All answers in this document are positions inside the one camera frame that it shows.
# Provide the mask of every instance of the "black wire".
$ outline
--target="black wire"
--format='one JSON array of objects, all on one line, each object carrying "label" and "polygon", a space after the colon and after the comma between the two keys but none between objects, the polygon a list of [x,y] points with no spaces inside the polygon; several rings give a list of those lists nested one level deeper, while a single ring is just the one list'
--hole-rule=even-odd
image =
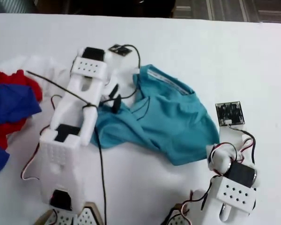
[{"label": "black wire", "polygon": [[54,98],[54,97],[60,97],[60,98],[62,98],[62,96],[61,96],[61,95],[52,95],[52,97],[51,97],[51,104],[52,104],[53,110],[55,110],[55,104],[54,104],[54,102],[53,102],[53,98]]},{"label": "black wire", "polygon": [[56,212],[56,210],[55,209],[53,209],[53,212],[54,212],[54,214],[55,214],[55,221],[53,222],[53,223],[50,223],[49,225],[54,225],[54,224],[56,224],[57,223],[57,212]]},{"label": "black wire", "polygon": [[237,131],[243,132],[245,135],[248,135],[248,136],[250,136],[252,138],[252,140],[253,140],[253,147],[252,147],[251,158],[252,158],[253,164],[255,164],[255,157],[254,157],[254,155],[255,155],[255,147],[256,147],[256,139],[255,139],[255,137],[253,135],[251,135],[249,132],[245,131],[245,130],[240,130],[240,129],[237,129],[237,128],[233,128],[231,126],[229,126],[229,128],[232,129],[232,130],[237,130]]},{"label": "black wire", "polygon": [[73,95],[73,96],[75,96],[76,98],[80,99],[81,101],[85,102],[86,105],[85,105],[83,108],[85,108],[85,107],[95,107],[95,108],[97,109],[97,106],[96,106],[96,105],[91,104],[91,103],[88,102],[87,100],[81,98],[80,96],[76,95],[75,93],[73,93],[73,92],[69,91],[68,89],[66,89],[66,88],[64,88],[64,87],[62,87],[62,86],[60,86],[59,84],[53,82],[52,80],[50,80],[50,79],[48,79],[48,78],[46,78],[46,77],[44,77],[44,76],[41,76],[41,75],[32,73],[32,72],[30,72],[30,71],[28,71],[28,70],[26,70],[26,72],[29,73],[29,74],[31,74],[31,75],[34,75],[34,76],[36,76],[36,77],[39,77],[39,78],[44,79],[45,81],[47,81],[47,82],[49,82],[49,83],[55,85],[56,87],[58,87],[58,88],[60,88],[60,89],[62,89],[62,90],[64,90],[64,91],[70,93],[71,95]]},{"label": "black wire", "polygon": [[[216,178],[216,177],[221,177],[221,176],[220,176],[220,175],[215,175],[215,176],[213,176],[213,177],[211,178],[211,180],[212,180],[213,178]],[[195,202],[199,202],[199,201],[203,200],[203,199],[205,198],[205,196],[208,194],[208,192],[210,191],[210,188],[211,188],[211,186],[212,186],[212,181],[211,181],[211,180],[210,180],[209,187],[208,187],[207,191],[205,192],[205,194],[204,194],[201,198],[195,199],[195,200],[193,200],[193,199],[191,199],[191,200],[186,200],[186,201],[184,201],[182,204],[184,204],[184,203],[195,203]]]},{"label": "black wire", "polygon": [[139,53],[139,50],[134,46],[134,45],[122,45],[121,47],[131,47],[131,48],[134,48],[136,53],[137,53],[137,56],[139,57],[139,64],[138,64],[138,67],[139,69],[141,68],[141,55]]},{"label": "black wire", "polygon": [[144,103],[140,108],[138,108],[138,109],[132,111],[131,113],[135,113],[135,112],[141,110],[143,107],[145,107],[145,105],[147,104],[148,101],[149,101],[149,98],[145,101],[145,103]]},{"label": "black wire", "polygon": [[223,145],[223,144],[229,144],[229,145],[231,145],[231,146],[233,147],[233,149],[234,149],[234,151],[235,151],[235,160],[234,160],[234,161],[237,161],[237,150],[236,150],[236,147],[234,146],[234,144],[232,144],[232,143],[230,143],[230,142],[222,142],[222,143],[217,144],[216,146],[214,146],[214,147],[211,149],[210,154],[209,154],[209,156],[208,156],[208,162],[210,162],[210,161],[211,161],[211,158],[214,157],[214,152],[215,152],[215,150],[217,150],[217,148],[218,148],[220,145]]},{"label": "black wire", "polygon": [[[139,63],[138,63],[138,68],[140,69],[141,68],[141,55],[139,53],[139,50],[134,46],[134,45],[122,45],[121,47],[131,47],[131,48],[134,48],[136,53],[137,53],[137,56],[139,57]],[[132,95],[134,95],[136,92],[137,92],[137,87],[134,89],[134,91],[132,92],[132,94],[126,96],[126,97],[121,97],[121,99],[126,99],[126,98],[130,98]],[[116,100],[117,98],[110,98],[110,99],[107,99],[107,100],[104,100],[102,101],[100,104],[104,104],[106,102],[109,102],[109,101],[114,101]]]},{"label": "black wire", "polygon": [[150,97],[149,97],[148,99],[149,99],[149,100],[148,100],[148,106],[147,106],[147,109],[146,109],[146,111],[145,111],[145,114],[144,114],[143,116],[139,117],[139,118],[137,119],[137,121],[139,121],[140,119],[142,119],[142,118],[144,118],[144,117],[146,116],[146,114],[147,114],[147,112],[148,112],[148,110],[149,110],[149,107],[150,107]]},{"label": "black wire", "polygon": [[104,195],[104,220],[105,225],[107,225],[107,216],[106,216],[106,191],[105,191],[105,182],[104,182],[104,170],[103,170],[103,157],[102,157],[102,149],[101,149],[101,143],[99,139],[99,133],[97,127],[94,129],[96,140],[98,143],[99,153],[100,153],[100,160],[101,160],[101,175],[102,175],[102,187],[103,187],[103,195]]}]

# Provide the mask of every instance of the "cable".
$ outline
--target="cable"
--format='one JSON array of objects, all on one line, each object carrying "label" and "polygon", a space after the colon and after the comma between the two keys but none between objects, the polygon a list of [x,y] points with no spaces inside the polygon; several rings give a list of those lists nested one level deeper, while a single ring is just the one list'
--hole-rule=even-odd
[{"label": "cable", "polygon": [[252,158],[252,163],[255,164],[255,158],[254,158],[254,154],[255,154],[255,147],[256,147],[256,139],[253,135],[251,135],[249,132],[245,131],[245,130],[240,130],[240,129],[237,129],[237,128],[233,128],[231,127],[231,125],[228,125],[228,127],[232,130],[237,130],[237,131],[240,131],[240,132],[243,132],[245,135],[248,135],[252,138],[253,140],[253,144],[252,144],[252,154],[251,154],[251,158]]},{"label": "cable", "polygon": [[214,147],[211,149],[210,154],[209,154],[209,156],[208,156],[208,161],[209,161],[209,162],[212,162],[212,163],[213,163],[213,157],[214,157],[214,152],[215,152],[215,150],[216,150],[218,147],[222,146],[223,144],[229,144],[229,145],[231,145],[231,146],[233,147],[233,149],[234,149],[234,151],[235,151],[235,159],[234,159],[234,161],[237,161],[237,150],[236,150],[236,147],[235,147],[233,144],[231,144],[230,142],[222,142],[222,143],[217,144],[216,146],[214,146]]},{"label": "cable", "polygon": [[138,67],[139,67],[139,69],[141,68],[141,55],[140,55],[140,53],[139,53],[139,50],[134,46],[134,45],[127,45],[127,44],[125,44],[125,45],[122,45],[121,47],[131,47],[131,48],[134,48],[135,49],[135,51],[136,51],[136,53],[137,53],[137,56],[139,57],[139,64],[138,64]]},{"label": "cable", "polygon": [[204,195],[203,195],[201,198],[193,200],[193,199],[192,199],[192,196],[191,196],[189,200],[186,200],[186,201],[184,201],[184,202],[182,203],[182,206],[181,206],[181,209],[180,209],[180,214],[181,214],[182,217],[188,222],[189,225],[192,225],[192,222],[191,222],[191,220],[190,220],[189,218],[187,218],[187,217],[185,216],[185,214],[184,214],[184,212],[183,212],[184,207],[185,207],[186,204],[188,204],[188,203],[200,202],[201,200],[203,200],[203,199],[207,196],[208,192],[210,191],[210,188],[211,188],[211,186],[212,186],[212,180],[213,180],[214,178],[216,178],[216,177],[221,177],[221,176],[220,176],[220,175],[215,175],[215,176],[213,176],[213,177],[210,179],[209,187],[208,187],[207,191],[204,193]]},{"label": "cable", "polygon": [[104,169],[103,169],[103,157],[102,157],[102,149],[101,143],[99,139],[99,133],[97,127],[94,128],[96,141],[98,143],[99,153],[100,153],[100,161],[101,161],[101,176],[102,176],[102,187],[103,187],[103,195],[104,195],[104,220],[105,225],[107,225],[107,215],[106,215],[106,191],[105,191],[105,182],[104,182]]},{"label": "cable", "polygon": [[54,224],[56,224],[56,223],[57,223],[57,212],[56,212],[56,210],[55,210],[55,209],[53,209],[53,212],[55,213],[55,221],[54,221],[54,222],[52,222],[52,223],[50,223],[49,225],[54,225]]},{"label": "cable", "polygon": [[[139,63],[138,63],[138,69],[141,68],[141,55],[139,53],[139,50],[134,46],[134,45],[122,45],[121,47],[131,47],[131,48],[134,48],[136,53],[137,53],[137,56],[139,57]],[[137,92],[137,87],[135,87],[134,91],[132,92],[132,94],[126,96],[126,97],[121,97],[121,99],[126,99],[126,98],[130,98],[131,96],[133,96],[136,92]],[[114,101],[116,100],[117,98],[110,98],[110,99],[107,99],[107,100],[104,100],[102,101],[100,104],[104,104],[106,102],[109,102],[109,101]]]},{"label": "cable", "polygon": [[146,116],[146,114],[147,114],[147,112],[148,112],[148,110],[149,110],[149,107],[150,107],[150,100],[151,100],[151,98],[148,97],[148,99],[149,99],[149,101],[148,101],[148,106],[147,106],[147,109],[146,109],[146,111],[145,111],[145,114],[143,114],[141,117],[139,117],[138,119],[136,119],[137,121],[139,121],[140,119],[142,119],[142,118],[144,118],[144,117]]},{"label": "cable", "polygon": [[[60,95],[53,95],[53,96],[51,97],[51,104],[52,104],[52,107],[53,107],[54,110],[55,110],[55,104],[54,104],[54,102],[53,102],[53,97],[55,97],[55,96],[62,97],[62,96],[60,96]],[[50,126],[50,125],[47,125],[47,126],[45,126],[44,128],[42,128],[41,131],[39,132],[39,135],[42,135],[43,131],[44,131],[46,128],[48,128],[49,126]],[[36,155],[37,155],[37,153],[38,153],[38,150],[39,150],[39,142],[37,143],[36,149],[34,150],[32,156],[30,157],[30,159],[28,160],[28,162],[26,163],[26,165],[23,167],[23,169],[22,169],[22,171],[21,171],[20,177],[21,177],[22,180],[39,180],[38,177],[24,177],[27,168],[28,168],[28,167],[30,166],[30,164],[34,161],[34,159],[35,159],[35,157],[36,157]]]},{"label": "cable", "polygon": [[54,104],[54,102],[53,102],[53,98],[54,97],[60,97],[60,98],[62,98],[62,96],[61,95],[52,95],[52,97],[51,97],[51,104],[52,104],[52,107],[53,107],[53,110],[55,110],[55,104]]},{"label": "cable", "polygon": [[29,74],[31,74],[31,75],[34,75],[34,76],[36,76],[36,77],[39,77],[39,78],[44,79],[45,81],[47,81],[47,82],[49,82],[49,83],[55,85],[56,87],[58,87],[58,88],[64,90],[65,92],[70,93],[71,95],[73,95],[73,96],[75,96],[76,98],[80,99],[81,101],[85,102],[86,105],[85,105],[84,107],[95,107],[95,108],[97,109],[97,106],[96,106],[96,105],[91,104],[91,103],[88,102],[87,100],[81,98],[80,96],[76,95],[75,93],[73,93],[73,92],[69,91],[68,89],[66,89],[66,88],[64,88],[64,87],[62,87],[62,86],[60,86],[59,84],[53,82],[52,80],[50,80],[50,79],[48,79],[48,78],[46,78],[46,77],[44,77],[44,76],[41,76],[41,75],[32,73],[32,72],[30,72],[30,71],[28,71],[28,70],[26,70],[26,72],[29,73]]},{"label": "cable", "polygon": [[173,216],[169,219],[167,225],[170,224],[170,221],[171,221],[171,220],[173,220],[174,218],[176,218],[176,217],[178,217],[178,216],[181,216],[181,214],[180,214],[180,213],[177,213],[177,214],[173,215]]}]

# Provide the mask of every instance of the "red cloth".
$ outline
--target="red cloth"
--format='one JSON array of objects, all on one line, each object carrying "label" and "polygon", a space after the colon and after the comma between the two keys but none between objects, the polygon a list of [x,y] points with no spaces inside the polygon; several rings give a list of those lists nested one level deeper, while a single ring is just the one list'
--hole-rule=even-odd
[{"label": "red cloth", "polygon": [[[26,77],[24,75],[23,70],[18,70],[15,74],[12,74],[11,76],[8,76],[5,73],[0,72],[0,83],[20,84],[20,85],[30,86],[35,94],[37,101],[38,102],[42,101],[43,93],[40,86],[36,81]],[[21,130],[25,122],[26,119],[22,119],[16,123],[0,124],[0,147],[2,149],[7,148],[6,135]]]}]

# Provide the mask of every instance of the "dark floor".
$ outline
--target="dark floor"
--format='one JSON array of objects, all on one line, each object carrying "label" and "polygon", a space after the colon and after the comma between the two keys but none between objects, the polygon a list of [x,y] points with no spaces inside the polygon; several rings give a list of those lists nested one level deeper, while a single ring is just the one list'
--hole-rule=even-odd
[{"label": "dark floor", "polygon": [[38,0],[41,13],[281,23],[281,0]]}]

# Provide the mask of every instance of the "white wire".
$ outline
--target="white wire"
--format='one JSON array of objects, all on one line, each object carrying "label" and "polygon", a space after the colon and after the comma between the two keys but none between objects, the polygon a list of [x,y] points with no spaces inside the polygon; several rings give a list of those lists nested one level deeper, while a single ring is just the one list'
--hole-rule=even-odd
[{"label": "white wire", "polygon": [[182,206],[181,206],[181,209],[180,209],[180,214],[182,215],[182,217],[188,222],[188,225],[192,225],[192,221],[187,218],[185,215],[184,215],[184,212],[183,212],[183,209],[184,207],[186,206],[186,204],[188,204],[188,202],[184,203]]},{"label": "white wire", "polygon": [[36,157],[38,152],[38,147],[36,148],[36,150],[34,151],[32,157],[29,159],[28,163],[24,166],[22,172],[21,172],[21,179],[22,180],[39,180],[38,177],[24,177],[27,168],[30,166],[30,164],[34,161],[34,158]]}]

